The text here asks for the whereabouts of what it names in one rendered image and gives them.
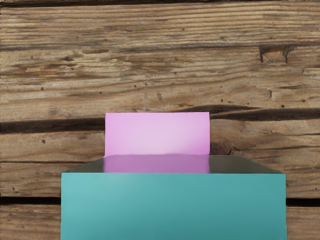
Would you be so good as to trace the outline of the pink block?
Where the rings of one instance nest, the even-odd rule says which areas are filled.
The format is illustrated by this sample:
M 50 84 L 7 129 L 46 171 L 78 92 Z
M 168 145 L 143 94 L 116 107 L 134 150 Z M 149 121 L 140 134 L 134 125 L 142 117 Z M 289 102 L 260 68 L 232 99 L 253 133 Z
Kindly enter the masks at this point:
M 119 112 L 105 115 L 105 156 L 209 153 L 208 112 Z

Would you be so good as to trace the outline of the teal block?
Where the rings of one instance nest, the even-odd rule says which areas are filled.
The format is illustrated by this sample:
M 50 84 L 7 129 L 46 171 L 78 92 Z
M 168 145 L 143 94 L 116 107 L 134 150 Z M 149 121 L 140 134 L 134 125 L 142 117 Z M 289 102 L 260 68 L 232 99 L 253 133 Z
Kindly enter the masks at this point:
M 61 240 L 287 240 L 286 176 L 238 155 L 110 155 L 61 175 Z

